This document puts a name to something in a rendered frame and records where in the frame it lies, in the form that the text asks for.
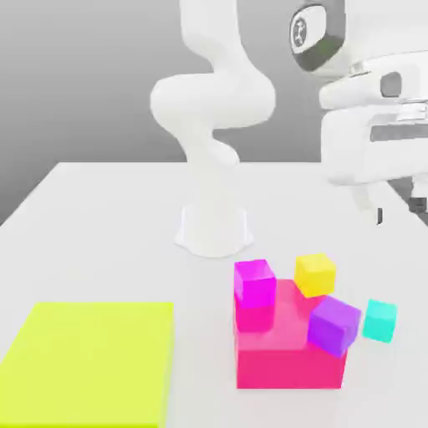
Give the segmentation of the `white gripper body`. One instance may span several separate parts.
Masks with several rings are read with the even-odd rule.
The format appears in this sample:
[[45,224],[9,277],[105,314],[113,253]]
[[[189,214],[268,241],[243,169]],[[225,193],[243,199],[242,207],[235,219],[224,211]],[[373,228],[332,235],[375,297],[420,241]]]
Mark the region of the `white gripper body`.
[[404,109],[329,111],[321,124],[321,160],[328,180],[357,186],[428,174],[428,138],[370,139],[374,126],[403,125]]

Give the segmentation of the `small yellow cube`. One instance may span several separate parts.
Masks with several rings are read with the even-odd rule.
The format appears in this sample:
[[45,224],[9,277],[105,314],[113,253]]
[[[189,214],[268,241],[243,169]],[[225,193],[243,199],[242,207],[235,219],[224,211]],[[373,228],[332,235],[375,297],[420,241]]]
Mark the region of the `small yellow cube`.
[[336,265],[325,253],[296,257],[294,282],[305,298],[331,294],[335,279]]

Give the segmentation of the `small cyan cube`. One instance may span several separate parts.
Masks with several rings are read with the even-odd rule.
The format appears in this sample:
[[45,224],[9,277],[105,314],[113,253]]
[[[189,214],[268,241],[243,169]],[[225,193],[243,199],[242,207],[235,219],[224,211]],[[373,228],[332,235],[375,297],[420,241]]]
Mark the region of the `small cyan cube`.
[[397,305],[370,299],[365,312],[362,335],[382,343],[390,343],[394,336]]

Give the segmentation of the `small purple cube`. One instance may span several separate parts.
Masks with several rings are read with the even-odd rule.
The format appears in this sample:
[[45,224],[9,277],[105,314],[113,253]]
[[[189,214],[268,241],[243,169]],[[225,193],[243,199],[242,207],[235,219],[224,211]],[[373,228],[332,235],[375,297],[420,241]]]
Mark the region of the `small purple cube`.
[[355,341],[360,319],[358,308],[327,296],[309,316],[308,342],[340,358]]

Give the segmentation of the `small magenta cube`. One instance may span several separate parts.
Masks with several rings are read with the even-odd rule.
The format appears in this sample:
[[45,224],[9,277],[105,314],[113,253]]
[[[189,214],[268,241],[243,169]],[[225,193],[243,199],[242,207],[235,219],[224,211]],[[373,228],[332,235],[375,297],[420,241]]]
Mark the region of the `small magenta cube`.
[[273,306],[277,279],[266,259],[234,263],[234,294],[244,308]]

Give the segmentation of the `large pink box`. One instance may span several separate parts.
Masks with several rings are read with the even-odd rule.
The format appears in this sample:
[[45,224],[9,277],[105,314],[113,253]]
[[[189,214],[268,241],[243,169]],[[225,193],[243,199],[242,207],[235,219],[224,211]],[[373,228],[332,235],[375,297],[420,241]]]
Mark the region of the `large pink box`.
[[235,302],[234,353],[238,389],[323,389],[342,386],[347,355],[334,356],[307,341],[308,320],[323,296],[305,298],[290,279],[277,282],[272,327],[255,323]]

